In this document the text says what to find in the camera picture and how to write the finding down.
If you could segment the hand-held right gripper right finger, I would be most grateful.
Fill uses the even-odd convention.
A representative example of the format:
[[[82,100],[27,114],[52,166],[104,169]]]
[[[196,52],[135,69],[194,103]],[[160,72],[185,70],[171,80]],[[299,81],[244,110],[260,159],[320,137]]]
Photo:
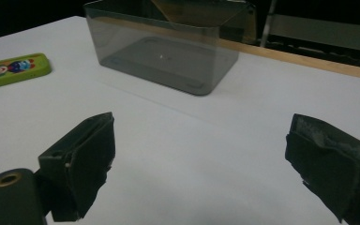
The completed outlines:
[[[360,225],[360,140],[296,113],[286,141],[285,158],[303,184],[339,221]]]

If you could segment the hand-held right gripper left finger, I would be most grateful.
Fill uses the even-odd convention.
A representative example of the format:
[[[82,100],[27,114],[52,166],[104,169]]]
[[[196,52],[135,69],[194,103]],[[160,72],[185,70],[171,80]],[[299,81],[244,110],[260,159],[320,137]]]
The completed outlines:
[[[113,114],[83,120],[38,157],[44,211],[58,222],[84,218],[115,157]]]

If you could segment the green cartoon pencil case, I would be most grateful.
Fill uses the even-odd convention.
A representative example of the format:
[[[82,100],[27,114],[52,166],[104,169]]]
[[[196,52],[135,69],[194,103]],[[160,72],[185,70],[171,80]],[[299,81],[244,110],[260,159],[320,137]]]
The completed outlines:
[[[0,60],[0,86],[45,76],[51,72],[50,61],[41,52]]]

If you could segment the transparent grey plastic box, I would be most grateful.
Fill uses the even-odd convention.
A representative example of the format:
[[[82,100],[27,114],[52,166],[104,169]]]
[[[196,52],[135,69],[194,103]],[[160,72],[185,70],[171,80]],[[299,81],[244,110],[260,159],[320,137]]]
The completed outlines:
[[[238,60],[224,40],[256,41],[248,0],[97,0],[83,6],[98,62],[190,93],[210,94]]]

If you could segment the metal stand pole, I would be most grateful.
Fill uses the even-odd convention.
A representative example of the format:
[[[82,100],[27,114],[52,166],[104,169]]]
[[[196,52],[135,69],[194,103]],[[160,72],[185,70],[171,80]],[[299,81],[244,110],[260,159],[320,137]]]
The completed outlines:
[[[274,13],[275,13],[276,4],[277,4],[277,0],[271,0],[270,8],[267,12],[265,24],[264,24],[264,27],[262,30],[262,38],[261,38],[261,42],[260,42],[260,47],[262,47],[262,48],[265,48],[266,43],[267,43],[268,35],[270,32],[270,26],[271,26],[272,19],[273,19]]]

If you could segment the grey panel with dark rail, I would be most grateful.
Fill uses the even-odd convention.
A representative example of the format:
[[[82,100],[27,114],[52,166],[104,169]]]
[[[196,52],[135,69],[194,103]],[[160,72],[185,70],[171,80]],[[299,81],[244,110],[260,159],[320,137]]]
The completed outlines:
[[[360,67],[360,24],[274,14],[265,47]]]

